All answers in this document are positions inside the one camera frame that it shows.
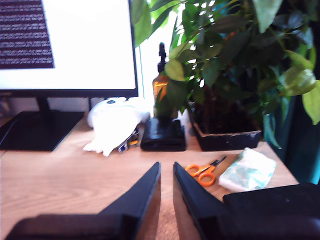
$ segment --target computer monitor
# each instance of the computer monitor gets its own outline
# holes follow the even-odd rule
[[[0,0],[0,97],[33,97],[0,128],[0,149],[52,151],[83,112],[48,97],[137,97],[130,0]]]

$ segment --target monitor stand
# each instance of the monitor stand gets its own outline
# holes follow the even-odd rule
[[[36,98],[39,111],[23,111],[0,127],[0,150],[53,151],[84,112],[50,110],[46,98]]]

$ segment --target black plant pot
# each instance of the black plant pot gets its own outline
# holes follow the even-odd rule
[[[228,151],[228,150],[243,150],[244,148],[254,149],[262,136],[262,131],[252,117],[245,113],[245,120],[251,125],[252,131],[234,132],[234,133],[203,133],[196,123],[193,113],[188,109],[190,122],[193,131],[200,144],[202,151]]]

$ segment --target desk surface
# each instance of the desk surface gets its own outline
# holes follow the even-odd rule
[[[207,164],[224,155],[214,174],[218,177],[240,151],[202,152],[193,135],[188,116],[184,152],[143,152],[140,147],[108,158],[82,150],[94,133],[82,119],[53,152],[0,151],[1,158],[1,239],[25,217],[42,213],[98,213],[125,193],[156,161],[161,163],[161,207],[157,239],[179,239],[173,206],[173,163],[182,166]],[[268,188],[297,184],[297,180],[265,143],[257,151],[276,160],[277,167]],[[206,188],[222,200],[229,190],[218,183]]]

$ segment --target white cloth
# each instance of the white cloth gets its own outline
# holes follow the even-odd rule
[[[246,147],[219,177],[219,185],[233,192],[263,189],[276,166],[276,161]]]
[[[102,152],[108,157],[113,149],[130,137],[140,122],[150,118],[150,112],[135,107],[133,103],[138,104],[136,100],[128,100],[96,108],[91,115],[94,139],[83,150]]]

